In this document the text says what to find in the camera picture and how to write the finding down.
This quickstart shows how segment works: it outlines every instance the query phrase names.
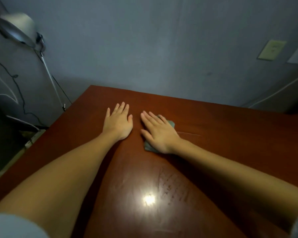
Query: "finger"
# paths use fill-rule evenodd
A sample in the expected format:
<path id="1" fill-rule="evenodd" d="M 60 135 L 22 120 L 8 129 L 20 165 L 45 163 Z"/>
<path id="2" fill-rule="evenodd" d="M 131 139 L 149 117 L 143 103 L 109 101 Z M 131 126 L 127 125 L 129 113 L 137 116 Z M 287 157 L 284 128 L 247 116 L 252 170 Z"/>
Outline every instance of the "finger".
<path id="1" fill-rule="evenodd" d="M 132 123 L 132 114 L 128 116 L 127 121 L 128 121 L 128 123 Z"/>
<path id="2" fill-rule="evenodd" d="M 126 107 L 123 110 L 123 114 L 127 116 L 128 115 L 128 112 L 129 112 L 129 104 L 126 104 Z"/>
<path id="3" fill-rule="evenodd" d="M 121 103 L 121 106 L 119 107 L 119 109 L 117 110 L 117 113 L 121 114 L 124 110 L 124 107 L 125 107 L 125 102 L 122 102 Z"/>
<path id="4" fill-rule="evenodd" d="M 149 115 L 151 117 L 153 117 L 155 119 L 155 121 L 157 121 L 157 123 L 163 124 L 163 121 L 161 119 L 159 119 L 157 116 L 155 116 L 152 112 L 149 112 Z"/>
<path id="5" fill-rule="evenodd" d="M 112 115 L 115 114 L 117 112 L 117 109 L 119 108 L 119 103 L 116 104 L 116 107 L 114 108 L 114 111 L 112 112 Z"/>
<path id="6" fill-rule="evenodd" d="M 109 116 L 110 116 L 110 108 L 107 109 L 105 118 L 108 118 Z"/>
<path id="7" fill-rule="evenodd" d="M 162 115 L 158 115 L 159 116 L 159 118 L 163 121 L 163 123 L 165 123 L 165 124 L 169 124 L 169 122 L 167 121 L 167 119 L 165 118 L 165 117 L 163 117 Z"/>
<path id="8" fill-rule="evenodd" d="M 153 124 L 149 120 L 147 120 L 147 118 L 143 112 L 140 114 L 140 118 L 143 121 L 143 123 L 145 124 L 146 128 L 151 132 L 151 130 L 153 128 Z"/>
<path id="9" fill-rule="evenodd" d="M 149 114 L 147 114 L 146 111 L 143 111 L 143 114 L 145 115 L 146 119 L 149 120 L 154 126 L 158 125 L 158 122 L 155 121 L 155 119 L 151 117 Z"/>
<path id="10" fill-rule="evenodd" d="M 140 130 L 141 134 L 145 137 L 149 144 L 153 143 L 153 137 L 147 130 Z"/>

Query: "table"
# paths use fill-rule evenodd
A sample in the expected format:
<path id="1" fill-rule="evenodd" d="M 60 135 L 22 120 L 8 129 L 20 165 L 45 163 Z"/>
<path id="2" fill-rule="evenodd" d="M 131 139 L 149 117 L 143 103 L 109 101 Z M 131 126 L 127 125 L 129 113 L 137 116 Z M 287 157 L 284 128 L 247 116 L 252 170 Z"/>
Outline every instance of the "table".
<path id="1" fill-rule="evenodd" d="M 106 109 L 130 104 L 134 128 L 104 158 L 73 237 L 287 237 L 176 156 L 144 151 L 140 113 L 175 122 L 211 152 L 298 186 L 298 116 L 90 86 L 0 178 L 0 199 L 62 154 L 98 136 Z"/>

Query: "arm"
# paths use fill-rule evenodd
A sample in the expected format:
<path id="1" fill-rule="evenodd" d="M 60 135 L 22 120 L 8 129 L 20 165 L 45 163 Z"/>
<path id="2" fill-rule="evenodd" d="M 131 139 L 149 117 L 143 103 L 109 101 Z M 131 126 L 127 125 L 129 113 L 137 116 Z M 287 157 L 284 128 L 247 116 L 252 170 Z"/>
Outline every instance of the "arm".
<path id="1" fill-rule="evenodd" d="M 23 217 L 50 237 L 70 237 L 83 199 L 109 149 L 132 130 L 129 105 L 107 109 L 103 132 L 24 180 L 1 202 L 0 213 Z"/>
<path id="2" fill-rule="evenodd" d="M 154 148 L 188 160 L 240 194 L 276 225 L 284 221 L 285 226 L 280 228 L 290 231 L 298 218 L 298 187 L 181 139 L 162 116 L 143 112 L 141 119 L 149 130 L 141 132 Z"/>

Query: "gray wall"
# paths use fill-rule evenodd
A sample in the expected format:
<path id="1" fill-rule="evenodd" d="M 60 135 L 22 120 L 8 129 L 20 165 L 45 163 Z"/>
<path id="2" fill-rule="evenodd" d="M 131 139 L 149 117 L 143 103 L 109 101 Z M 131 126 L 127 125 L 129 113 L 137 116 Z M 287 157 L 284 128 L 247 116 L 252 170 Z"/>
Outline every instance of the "gray wall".
<path id="1" fill-rule="evenodd" d="M 48 66 L 72 100 L 95 84 L 242 106 L 298 76 L 286 63 L 298 47 L 298 0 L 2 1 L 36 21 Z M 276 60 L 257 60 L 269 39 L 288 43 Z M 20 75 L 27 110 L 55 121 L 62 110 L 34 53 L 0 36 L 0 61 Z M 8 93 L 1 83 L 0 93 Z M 256 108 L 283 112 L 296 100 L 298 83 Z M 37 124 L 9 99 L 0 104 Z"/>

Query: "hand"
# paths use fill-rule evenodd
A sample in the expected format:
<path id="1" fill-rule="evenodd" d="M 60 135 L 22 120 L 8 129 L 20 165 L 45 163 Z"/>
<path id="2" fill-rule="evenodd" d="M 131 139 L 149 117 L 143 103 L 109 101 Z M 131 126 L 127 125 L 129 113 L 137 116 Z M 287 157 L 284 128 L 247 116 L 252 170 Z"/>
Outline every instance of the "hand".
<path id="1" fill-rule="evenodd" d="M 142 129 L 141 134 L 156 150 L 163 154 L 171 154 L 176 143 L 181 140 L 175 129 L 165 117 L 155 116 L 152 112 L 140 114 L 141 120 L 149 130 Z"/>
<path id="2" fill-rule="evenodd" d="M 110 108 L 107 109 L 103 133 L 105 132 L 114 132 L 118 136 L 118 140 L 123 140 L 128 137 L 130 134 L 133 124 L 132 124 L 132 115 L 128 115 L 129 104 L 126 105 L 122 102 L 116 105 L 114 111 L 110 115 Z"/>

